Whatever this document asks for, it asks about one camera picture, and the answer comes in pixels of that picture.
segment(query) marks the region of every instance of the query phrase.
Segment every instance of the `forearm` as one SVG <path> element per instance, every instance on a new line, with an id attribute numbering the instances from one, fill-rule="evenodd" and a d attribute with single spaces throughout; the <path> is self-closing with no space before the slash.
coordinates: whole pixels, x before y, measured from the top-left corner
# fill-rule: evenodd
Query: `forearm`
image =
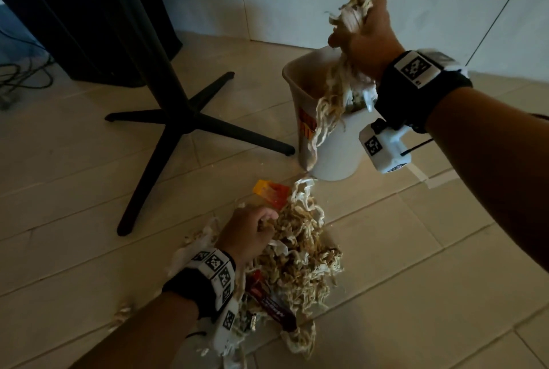
<path id="1" fill-rule="evenodd" d="M 71 368 L 168 368 L 197 319 L 195 303 L 162 293 Z"/>
<path id="2" fill-rule="evenodd" d="M 461 88 L 425 128 L 498 224 L 549 271 L 549 122 Z"/>

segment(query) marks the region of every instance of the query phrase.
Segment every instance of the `person's left arm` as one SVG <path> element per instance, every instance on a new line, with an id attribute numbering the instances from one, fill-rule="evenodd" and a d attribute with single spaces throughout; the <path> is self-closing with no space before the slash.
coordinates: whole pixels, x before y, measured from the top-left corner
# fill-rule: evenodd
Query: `person's left arm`
<path id="1" fill-rule="evenodd" d="M 272 239 L 274 229 L 258 230 L 259 220 L 276 219 L 267 207 L 236 209 L 224 227 L 216 248 L 231 255 L 237 268 L 259 255 Z M 195 302 L 164 292 L 122 324 L 71 369 L 168 368 L 181 343 L 198 319 Z"/>

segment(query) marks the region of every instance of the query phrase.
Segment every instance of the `trash can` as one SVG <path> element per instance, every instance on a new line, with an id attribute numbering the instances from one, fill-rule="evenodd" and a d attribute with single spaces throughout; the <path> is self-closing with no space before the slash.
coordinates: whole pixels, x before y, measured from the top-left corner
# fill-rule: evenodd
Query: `trash can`
<path id="1" fill-rule="evenodd" d="M 290 61 L 282 70 L 282 76 L 290 85 L 294 99 L 295 115 L 299 128 L 299 163 L 307 168 L 312 157 L 307 144 L 316 130 L 316 106 L 319 95 L 309 93 L 326 78 L 327 67 L 334 64 L 341 54 L 340 49 L 324 47 Z M 359 167 L 364 149 L 359 141 L 360 131 L 378 117 L 376 111 L 364 108 L 345 113 L 333 132 L 318 148 L 318 159 L 311 175 L 326 181 L 337 181 L 351 176 Z"/>

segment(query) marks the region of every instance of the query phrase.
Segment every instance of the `black metal pole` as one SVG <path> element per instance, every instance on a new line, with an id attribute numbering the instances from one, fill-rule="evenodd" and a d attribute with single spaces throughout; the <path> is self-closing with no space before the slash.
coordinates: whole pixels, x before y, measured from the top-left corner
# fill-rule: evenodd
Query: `black metal pole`
<path id="1" fill-rule="evenodd" d="M 194 111 L 141 0 L 97 1 L 170 123 L 188 123 Z"/>

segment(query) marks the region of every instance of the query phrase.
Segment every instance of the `person's right arm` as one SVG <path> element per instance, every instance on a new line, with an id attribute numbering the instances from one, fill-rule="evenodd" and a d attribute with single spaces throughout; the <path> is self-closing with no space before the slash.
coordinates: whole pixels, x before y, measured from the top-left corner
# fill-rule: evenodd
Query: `person's right arm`
<path id="1" fill-rule="evenodd" d="M 360 35 L 336 30 L 328 43 L 379 82 L 404 48 L 387 0 L 373 2 Z M 438 103 L 425 129 L 494 220 L 549 271 L 549 121 L 463 87 Z"/>

